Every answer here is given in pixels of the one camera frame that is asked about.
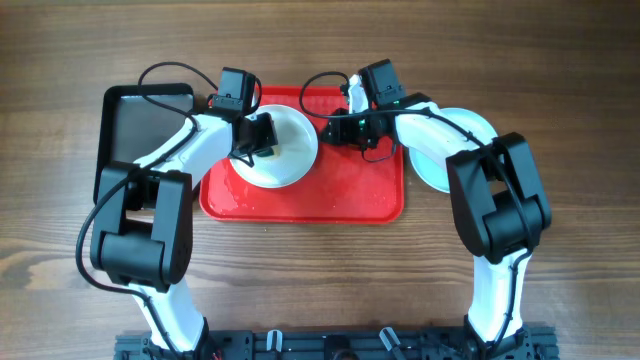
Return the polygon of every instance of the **white circle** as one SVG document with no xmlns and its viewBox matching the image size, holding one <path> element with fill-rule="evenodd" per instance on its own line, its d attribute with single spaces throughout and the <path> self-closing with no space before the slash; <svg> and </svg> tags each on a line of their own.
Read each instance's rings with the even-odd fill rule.
<svg viewBox="0 0 640 360">
<path fill-rule="evenodd" d="M 232 159 L 233 169 L 248 183 L 267 189 L 291 185 L 311 169 L 318 154 L 318 135 L 313 125 L 298 110 L 285 105 L 265 105 L 257 114 L 269 113 L 273 119 L 278 145 L 276 155 L 253 156 L 250 168 Z"/>
<path fill-rule="evenodd" d="M 448 119 L 453 120 L 463 129 L 477 128 L 477 126 L 480 125 L 484 132 L 484 137 L 493 139 L 498 136 L 491 124 L 489 124 L 485 118 L 473 111 L 461 108 L 446 108 L 441 109 L 440 111 L 442 111 Z M 476 134 L 476 137 L 479 139 L 484 138 L 480 134 Z M 449 193 L 449 177 L 447 176 L 446 170 L 442 169 L 435 161 L 413 148 L 409 149 L 409 159 L 411 159 L 411 166 L 413 166 L 413 169 L 416 171 L 418 176 L 420 176 L 422 181 L 438 191 L 442 191 L 447 194 Z"/>
</svg>

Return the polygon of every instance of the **brown floor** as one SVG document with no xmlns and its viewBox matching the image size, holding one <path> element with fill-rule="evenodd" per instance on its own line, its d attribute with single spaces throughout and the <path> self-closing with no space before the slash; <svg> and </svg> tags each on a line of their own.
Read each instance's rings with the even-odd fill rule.
<svg viewBox="0 0 640 360">
<path fill-rule="evenodd" d="M 640 357 L 638 2 L 105 2 L 0 6 L 0 358 L 107 359 L 116 334 L 146 329 L 73 261 L 108 87 L 162 60 L 299 85 L 386 57 L 409 91 L 528 139 L 554 223 L 524 319 L 555 325 L 564 359 Z M 182 70 L 151 77 L 209 91 Z M 449 198 L 411 169 L 405 184 L 386 226 L 222 224 L 198 209 L 199 309 L 214 329 L 459 324 L 472 259 Z"/>
</svg>

